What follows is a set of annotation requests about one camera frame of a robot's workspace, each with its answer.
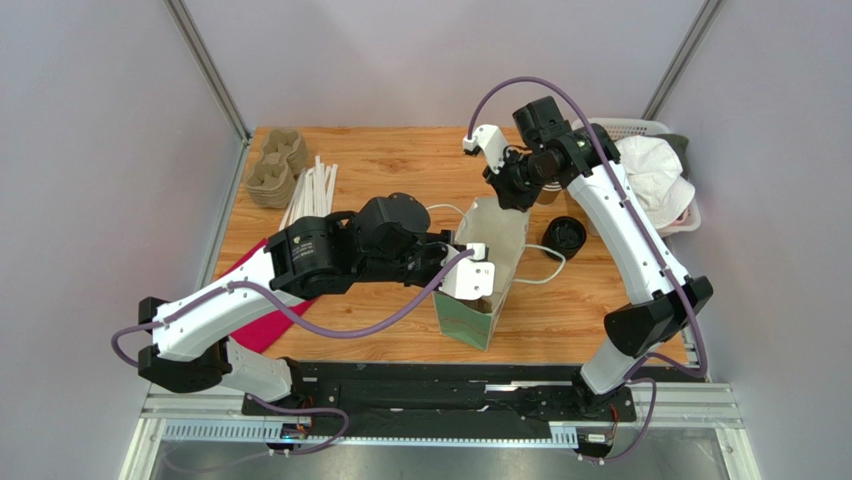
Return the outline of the red folded cloth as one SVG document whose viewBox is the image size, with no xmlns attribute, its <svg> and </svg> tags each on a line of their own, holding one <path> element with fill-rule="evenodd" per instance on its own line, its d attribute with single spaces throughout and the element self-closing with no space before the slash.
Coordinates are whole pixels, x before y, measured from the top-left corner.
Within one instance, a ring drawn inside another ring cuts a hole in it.
<svg viewBox="0 0 852 480">
<path fill-rule="evenodd" d="M 242 266 L 255 253 L 264 249 L 267 240 L 259 241 L 251 250 L 245 253 L 236 263 L 224 271 L 217 280 L 230 274 L 238 267 Z M 313 306 L 316 300 L 305 300 L 298 305 L 290 307 L 294 313 L 304 315 L 308 309 Z M 256 353 L 263 353 L 271 345 L 273 345 L 291 326 L 293 322 L 282 312 L 275 311 L 266 314 L 251 323 L 232 332 L 230 336 L 243 347 Z"/>
</svg>

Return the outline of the white plastic basket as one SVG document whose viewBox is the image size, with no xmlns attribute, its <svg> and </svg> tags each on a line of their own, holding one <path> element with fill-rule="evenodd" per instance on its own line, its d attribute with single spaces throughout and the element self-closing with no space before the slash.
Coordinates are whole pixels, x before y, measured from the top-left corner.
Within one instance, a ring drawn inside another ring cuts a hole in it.
<svg viewBox="0 0 852 480">
<path fill-rule="evenodd" d="M 604 127 L 611 139 L 615 142 L 622 138 L 635 135 L 657 136 L 658 134 L 673 133 L 667 126 L 656 121 L 621 118 L 592 118 L 590 121 Z M 687 170 L 684 171 L 683 176 L 689 181 L 688 167 Z M 697 207 L 696 195 L 690 205 L 690 211 L 691 216 L 689 220 L 685 222 L 680 229 L 665 236 L 659 235 L 665 238 L 676 233 L 692 232 L 697 230 L 701 225 L 701 215 Z"/>
</svg>

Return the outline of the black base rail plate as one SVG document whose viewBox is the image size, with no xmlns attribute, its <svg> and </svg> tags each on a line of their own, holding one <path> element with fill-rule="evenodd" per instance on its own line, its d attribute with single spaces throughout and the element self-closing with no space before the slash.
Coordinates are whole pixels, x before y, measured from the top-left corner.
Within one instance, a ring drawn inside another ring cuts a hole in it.
<svg viewBox="0 0 852 480">
<path fill-rule="evenodd" d="M 556 421 L 634 426 L 636 390 L 593 406 L 575 393 L 576 365 L 308 362 L 284 408 L 338 408 L 349 439 L 533 440 Z"/>
</svg>

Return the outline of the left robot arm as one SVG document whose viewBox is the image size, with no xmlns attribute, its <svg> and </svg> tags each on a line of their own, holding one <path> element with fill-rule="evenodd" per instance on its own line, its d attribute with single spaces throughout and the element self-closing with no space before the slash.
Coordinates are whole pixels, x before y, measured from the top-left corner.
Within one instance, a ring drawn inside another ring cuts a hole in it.
<svg viewBox="0 0 852 480">
<path fill-rule="evenodd" d="M 131 364 L 140 377 L 173 393 L 222 385 L 273 402 L 298 390 L 293 361 L 273 360 L 233 339 L 234 331 L 274 311 L 317 335 L 356 339 L 383 331 L 422 303 L 474 251 L 454 250 L 453 234 L 432 234 L 426 208 L 393 193 L 359 211 L 307 216 L 218 281 L 181 300 L 149 297 L 140 309 L 150 345 Z M 308 300 L 342 295 L 357 283 L 399 283 L 420 291 L 387 319 L 361 329 L 332 330 L 294 311 Z"/>
</svg>

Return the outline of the stack of paper cups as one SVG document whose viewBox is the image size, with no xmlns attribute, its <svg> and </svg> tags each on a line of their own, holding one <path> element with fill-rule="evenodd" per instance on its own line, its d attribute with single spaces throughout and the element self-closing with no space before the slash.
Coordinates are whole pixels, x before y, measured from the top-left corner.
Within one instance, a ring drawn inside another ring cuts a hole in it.
<svg viewBox="0 0 852 480">
<path fill-rule="evenodd" d="M 562 188 L 558 184 L 555 186 L 547 185 L 539 192 L 535 203 L 542 206 L 551 205 L 557 200 L 561 192 Z"/>
</svg>

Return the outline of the green white paper bag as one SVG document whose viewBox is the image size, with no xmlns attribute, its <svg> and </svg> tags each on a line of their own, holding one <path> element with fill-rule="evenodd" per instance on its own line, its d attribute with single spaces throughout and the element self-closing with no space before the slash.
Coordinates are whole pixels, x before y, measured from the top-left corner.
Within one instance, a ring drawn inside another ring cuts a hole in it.
<svg viewBox="0 0 852 480">
<path fill-rule="evenodd" d="M 495 197 L 473 201 L 462 217 L 451 251 L 473 249 L 475 254 L 461 260 L 433 294 L 441 334 L 478 350 L 487 350 L 512 286 L 544 284 L 562 271 L 567 259 L 557 254 L 558 265 L 549 276 L 539 279 L 516 276 L 526 251 L 553 251 L 527 241 L 529 219 L 528 212 L 502 209 Z"/>
</svg>

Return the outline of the stack of pulp cup carriers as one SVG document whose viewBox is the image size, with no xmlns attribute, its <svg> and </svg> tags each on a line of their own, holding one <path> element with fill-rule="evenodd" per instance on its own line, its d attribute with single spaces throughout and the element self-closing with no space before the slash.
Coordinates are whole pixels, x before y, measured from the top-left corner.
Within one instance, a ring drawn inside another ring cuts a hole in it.
<svg viewBox="0 0 852 480">
<path fill-rule="evenodd" d="M 299 175 L 307 168 L 308 147 L 301 132 L 274 128 L 261 138 L 260 158 L 244 178 L 250 199 L 266 209 L 285 209 Z"/>
</svg>

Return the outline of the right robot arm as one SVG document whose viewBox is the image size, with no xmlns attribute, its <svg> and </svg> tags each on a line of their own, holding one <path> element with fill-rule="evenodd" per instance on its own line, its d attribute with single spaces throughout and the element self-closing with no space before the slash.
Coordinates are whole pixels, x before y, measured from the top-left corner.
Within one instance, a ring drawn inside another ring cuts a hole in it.
<svg viewBox="0 0 852 480">
<path fill-rule="evenodd" d="M 660 345 L 694 320 L 713 288 L 666 249 L 602 126 L 584 119 L 581 128 L 572 128 L 552 97 L 523 106 L 513 118 L 524 150 L 513 150 L 497 126 L 471 124 L 465 153 L 485 156 L 483 176 L 502 209 L 527 211 L 548 184 L 566 189 L 608 248 L 629 299 L 605 316 L 606 340 L 572 376 L 571 404 L 594 415 L 608 408 Z"/>
</svg>

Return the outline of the white paper straws bundle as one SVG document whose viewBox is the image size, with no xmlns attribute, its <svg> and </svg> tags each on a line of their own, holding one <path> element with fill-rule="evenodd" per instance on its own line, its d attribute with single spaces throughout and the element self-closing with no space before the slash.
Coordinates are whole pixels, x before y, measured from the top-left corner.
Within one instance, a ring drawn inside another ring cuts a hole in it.
<svg viewBox="0 0 852 480">
<path fill-rule="evenodd" d="M 326 164 L 320 155 L 298 177 L 291 201 L 279 223 L 279 230 L 303 217 L 325 217 L 332 211 L 339 166 Z"/>
</svg>

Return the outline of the white bucket hat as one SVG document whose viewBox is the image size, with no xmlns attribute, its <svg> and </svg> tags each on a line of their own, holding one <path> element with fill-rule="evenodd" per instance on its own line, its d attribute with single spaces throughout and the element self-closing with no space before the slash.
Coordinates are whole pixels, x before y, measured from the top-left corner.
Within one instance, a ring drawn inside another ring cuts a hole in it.
<svg viewBox="0 0 852 480">
<path fill-rule="evenodd" d="M 695 187 L 683 176 L 681 160 L 660 136 L 617 140 L 629 186 L 652 226 L 661 235 L 674 233 L 691 216 Z"/>
</svg>

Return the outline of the dark green cloth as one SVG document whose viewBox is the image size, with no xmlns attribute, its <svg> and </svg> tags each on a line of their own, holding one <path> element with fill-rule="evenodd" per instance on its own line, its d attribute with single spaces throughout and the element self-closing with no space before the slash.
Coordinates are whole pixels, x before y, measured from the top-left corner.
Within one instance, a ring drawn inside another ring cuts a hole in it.
<svg viewBox="0 0 852 480">
<path fill-rule="evenodd" d="M 658 134 L 657 137 L 665 140 L 669 144 L 678 157 L 683 171 L 686 171 L 688 167 L 687 148 L 689 145 L 689 139 L 683 135 L 674 133 Z"/>
</svg>

